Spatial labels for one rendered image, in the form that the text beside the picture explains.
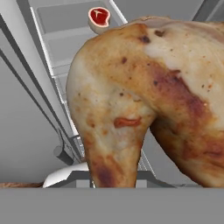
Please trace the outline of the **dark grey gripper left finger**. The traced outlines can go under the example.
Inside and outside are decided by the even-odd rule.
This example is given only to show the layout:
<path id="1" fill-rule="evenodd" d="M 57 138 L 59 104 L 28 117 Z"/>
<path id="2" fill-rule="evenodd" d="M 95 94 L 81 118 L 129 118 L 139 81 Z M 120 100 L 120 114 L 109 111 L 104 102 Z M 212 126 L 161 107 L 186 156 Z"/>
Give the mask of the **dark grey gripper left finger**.
<path id="1" fill-rule="evenodd" d="M 94 188 L 95 185 L 88 171 L 72 171 L 67 179 L 56 184 L 49 185 L 49 188 Z"/>

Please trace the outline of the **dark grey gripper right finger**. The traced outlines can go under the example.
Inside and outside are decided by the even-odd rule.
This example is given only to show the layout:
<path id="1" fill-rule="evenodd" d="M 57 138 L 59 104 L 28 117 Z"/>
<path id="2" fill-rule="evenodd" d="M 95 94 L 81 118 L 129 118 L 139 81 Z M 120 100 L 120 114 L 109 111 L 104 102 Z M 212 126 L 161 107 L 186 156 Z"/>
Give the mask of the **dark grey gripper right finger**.
<path id="1" fill-rule="evenodd" d="M 138 171 L 136 176 L 136 188 L 174 188 L 174 185 L 167 184 L 152 174 L 151 171 Z"/>

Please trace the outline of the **roasted chicken drumstick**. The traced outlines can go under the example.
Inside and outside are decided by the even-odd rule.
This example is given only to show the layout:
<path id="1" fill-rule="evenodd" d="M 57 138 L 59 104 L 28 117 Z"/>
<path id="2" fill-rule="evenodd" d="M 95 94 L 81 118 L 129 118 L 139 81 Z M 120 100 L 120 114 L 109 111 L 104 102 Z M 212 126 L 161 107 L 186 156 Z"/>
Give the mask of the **roasted chicken drumstick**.
<path id="1" fill-rule="evenodd" d="M 224 21 L 105 31 L 75 54 L 66 100 L 96 186 L 135 186 L 150 132 L 192 181 L 224 187 Z"/>

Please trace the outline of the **grey fridge rack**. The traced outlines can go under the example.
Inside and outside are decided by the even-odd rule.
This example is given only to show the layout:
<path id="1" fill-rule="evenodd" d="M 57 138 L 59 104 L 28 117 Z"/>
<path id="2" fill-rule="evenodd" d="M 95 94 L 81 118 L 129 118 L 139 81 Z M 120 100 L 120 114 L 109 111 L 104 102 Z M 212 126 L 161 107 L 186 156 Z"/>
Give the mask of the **grey fridge rack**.
<path id="1" fill-rule="evenodd" d="M 88 11 L 109 10 L 110 27 L 126 23 L 113 0 L 29 0 L 52 77 L 66 75 L 74 55 L 95 33 L 88 26 Z"/>

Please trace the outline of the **white rounded object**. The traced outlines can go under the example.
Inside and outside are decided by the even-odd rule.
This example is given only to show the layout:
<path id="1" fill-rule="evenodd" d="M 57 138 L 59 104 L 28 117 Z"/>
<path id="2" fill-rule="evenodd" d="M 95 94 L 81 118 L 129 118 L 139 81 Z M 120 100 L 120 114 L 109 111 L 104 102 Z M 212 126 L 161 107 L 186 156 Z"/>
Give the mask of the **white rounded object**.
<path id="1" fill-rule="evenodd" d="M 67 166 L 65 168 L 59 169 L 54 171 L 53 173 L 49 174 L 43 184 L 44 188 L 52 186 L 54 184 L 59 183 L 60 181 L 66 180 L 69 175 L 74 171 L 88 171 L 88 164 L 86 162 L 80 164 L 74 164 L 71 166 Z"/>

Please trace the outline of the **raw red steak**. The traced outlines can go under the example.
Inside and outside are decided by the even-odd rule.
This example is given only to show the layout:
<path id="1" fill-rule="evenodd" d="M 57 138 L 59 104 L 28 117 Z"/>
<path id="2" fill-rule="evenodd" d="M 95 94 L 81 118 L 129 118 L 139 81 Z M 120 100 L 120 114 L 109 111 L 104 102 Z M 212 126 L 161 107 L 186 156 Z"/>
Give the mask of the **raw red steak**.
<path id="1" fill-rule="evenodd" d="M 103 7 L 94 7 L 88 11 L 88 24 L 96 34 L 102 34 L 110 25 L 110 11 Z"/>

